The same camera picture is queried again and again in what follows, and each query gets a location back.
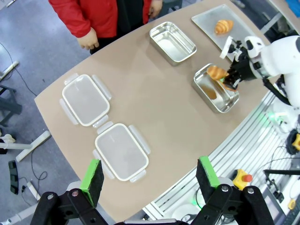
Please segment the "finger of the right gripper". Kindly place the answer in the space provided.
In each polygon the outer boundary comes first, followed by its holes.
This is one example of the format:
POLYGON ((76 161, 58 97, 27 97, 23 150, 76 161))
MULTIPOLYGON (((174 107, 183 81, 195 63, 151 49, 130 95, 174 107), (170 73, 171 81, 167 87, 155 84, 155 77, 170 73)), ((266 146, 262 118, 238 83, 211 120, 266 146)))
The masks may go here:
POLYGON ((228 90, 237 90, 240 81, 240 78, 226 77, 224 79, 224 87, 228 90))
POLYGON ((234 68, 230 68, 229 70, 219 69, 219 81, 223 82, 225 79, 229 79, 232 77, 234 73, 234 68))

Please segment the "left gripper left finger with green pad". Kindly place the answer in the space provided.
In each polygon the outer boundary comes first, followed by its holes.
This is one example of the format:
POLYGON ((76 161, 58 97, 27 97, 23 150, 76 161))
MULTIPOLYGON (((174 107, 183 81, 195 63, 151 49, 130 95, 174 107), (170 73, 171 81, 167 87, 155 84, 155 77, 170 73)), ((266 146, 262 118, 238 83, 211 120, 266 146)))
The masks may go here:
POLYGON ((93 159, 79 188, 62 195, 55 192, 42 194, 31 224, 66 225, 69 220, 78 218, 83 225, 106 225, 106 220, 96 209, 103 182, 101 161, 93 159))

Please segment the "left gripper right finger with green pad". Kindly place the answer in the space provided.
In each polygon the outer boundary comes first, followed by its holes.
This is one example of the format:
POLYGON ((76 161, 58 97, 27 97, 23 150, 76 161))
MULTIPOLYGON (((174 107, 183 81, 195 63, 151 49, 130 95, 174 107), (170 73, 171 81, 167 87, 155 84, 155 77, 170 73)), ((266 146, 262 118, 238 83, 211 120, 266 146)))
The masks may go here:
POLYGON ((274 224, 260 189, 247 186, 239 190, 220 183, 207 156, 197 160, 195 177, 205 201, 195 225, 216 225, 222 216, 233 216, 239 225, 274 224))

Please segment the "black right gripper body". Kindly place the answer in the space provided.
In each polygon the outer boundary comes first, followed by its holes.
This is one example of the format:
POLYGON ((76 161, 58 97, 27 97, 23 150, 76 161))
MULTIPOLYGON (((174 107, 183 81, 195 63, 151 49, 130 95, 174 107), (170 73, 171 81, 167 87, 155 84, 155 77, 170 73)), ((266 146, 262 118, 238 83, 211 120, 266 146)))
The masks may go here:
POLYGON ((231 64, 231 76, 233 79, 240 79, 241 81, 251 81, 256 79, 256 76, 250 68, 248 59, 239 61, 234 60, 231 64))

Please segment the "person's left hand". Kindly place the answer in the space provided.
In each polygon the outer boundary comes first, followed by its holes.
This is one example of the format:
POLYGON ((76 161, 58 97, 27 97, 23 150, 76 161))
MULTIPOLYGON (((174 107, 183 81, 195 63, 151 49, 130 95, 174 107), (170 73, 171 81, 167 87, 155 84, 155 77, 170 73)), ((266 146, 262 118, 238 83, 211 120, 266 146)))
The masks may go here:
POLYGON ((162 0, 152 0, 149 8, 149 18, 157 17, 162 9, 162 5, 162 0))

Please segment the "person's right hand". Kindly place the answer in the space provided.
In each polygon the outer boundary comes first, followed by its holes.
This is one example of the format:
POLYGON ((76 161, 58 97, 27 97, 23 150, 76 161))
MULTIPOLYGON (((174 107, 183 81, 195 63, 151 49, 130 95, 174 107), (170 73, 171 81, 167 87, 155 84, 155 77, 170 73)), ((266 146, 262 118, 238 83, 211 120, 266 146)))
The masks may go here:
POLYGON ((82 49, 92 50, 99 47, 97 34, 93 28, 85 36, 78 37, 77 41, 82 49))

